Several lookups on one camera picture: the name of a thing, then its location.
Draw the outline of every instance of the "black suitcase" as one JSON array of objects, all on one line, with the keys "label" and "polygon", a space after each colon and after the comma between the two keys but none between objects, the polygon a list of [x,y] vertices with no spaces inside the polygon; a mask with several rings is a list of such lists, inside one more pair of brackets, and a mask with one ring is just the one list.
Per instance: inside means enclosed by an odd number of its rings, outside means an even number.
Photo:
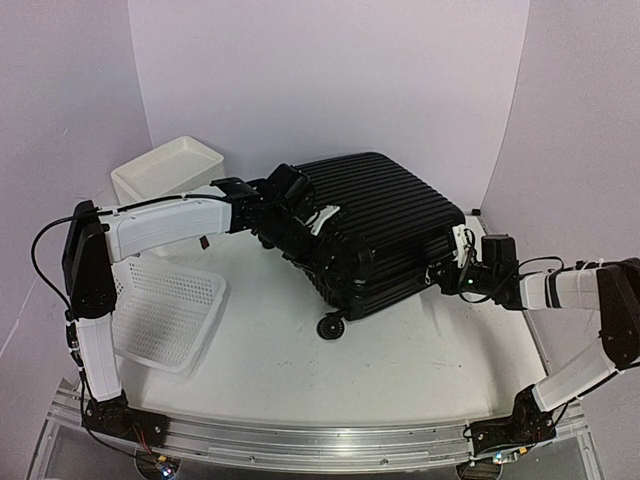
[{"label": "black suitcase", "polygon": [[360,153],[295,168],[311,179],[316,206],[342,207],[323,232],[359,235],[373,252],[373,275],[363,282],[328,288],[309,275],[339,309],[336,317],[357,320],[420,292],[429,286],[427,267],[453,258],[451,227],[465,223],[464,214],[386,156]]}]

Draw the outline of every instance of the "white perforated basket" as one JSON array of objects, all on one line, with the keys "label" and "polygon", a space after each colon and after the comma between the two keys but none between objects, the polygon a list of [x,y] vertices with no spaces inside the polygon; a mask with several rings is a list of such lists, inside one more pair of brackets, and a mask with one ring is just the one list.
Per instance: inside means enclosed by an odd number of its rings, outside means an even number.
[{"label": "white perforated basket", "polygon": [[222,304],[226,282],[148,258],[113,266],[118,303],[116,353],[151,368],[189,375]]}]

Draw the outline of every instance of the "white table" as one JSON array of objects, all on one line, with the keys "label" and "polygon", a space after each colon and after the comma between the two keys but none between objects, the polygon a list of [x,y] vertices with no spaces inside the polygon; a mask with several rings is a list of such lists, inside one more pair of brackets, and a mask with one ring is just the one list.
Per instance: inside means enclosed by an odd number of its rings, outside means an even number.
[{"label": "white table", "polygon": [[[479,240],[478,220],[468,225]],[[265,423],[426,423],[507,414],[544,376],[522,314],[437,286],[323,341],[316,324],[335,309],[301,271],[248,232],[212,240],[170,260],[227,280],[217,330],[189,378],[122,360],[132,404]]]}]

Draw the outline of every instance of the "white wall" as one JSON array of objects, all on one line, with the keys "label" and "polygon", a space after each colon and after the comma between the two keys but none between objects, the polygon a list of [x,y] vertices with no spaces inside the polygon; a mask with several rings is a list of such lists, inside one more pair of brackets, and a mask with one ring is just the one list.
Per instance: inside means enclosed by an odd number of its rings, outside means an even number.
[{"label": "white wall", "polygon": [[129,0],[153,144],[192,135],[246,179],[378,150],[478,207],[528,3]]},{"label": "white wall", "polygon": [[[640,256],[640,5],[536,0],[504,147],[482,205],[521,259]],[[555,367],[599,330],[535,315]],[[584,400],[607,478],[640,478],[640,372]]]},{"label": "white wall", "polygon": [[[77,378],[31,240],[78,201],[111,199],[110,170],[151,144],[126,0],[3,1],[0,32],[0,477],[13,479],[61,378]],[[39,250],[59,285],[64,230]]]}]

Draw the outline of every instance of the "ribbed suitcase shell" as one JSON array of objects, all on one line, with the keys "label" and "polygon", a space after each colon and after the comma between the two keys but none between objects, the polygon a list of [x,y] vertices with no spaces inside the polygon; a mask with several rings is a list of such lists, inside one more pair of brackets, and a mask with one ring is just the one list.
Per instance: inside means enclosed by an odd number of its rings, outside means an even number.
[{"label": "ribbed suitcase shell", "polygon": [[415,175],[379,153],[360,153],[296,166],[316,189],[317,205],[345,206],[330,225],[365,239],[374,273],[365,282],[332,291],[310,276],[331,305],[357,320],[417,293],[427,266],[451,259],[451,227],[464,223],[458,207]]}]

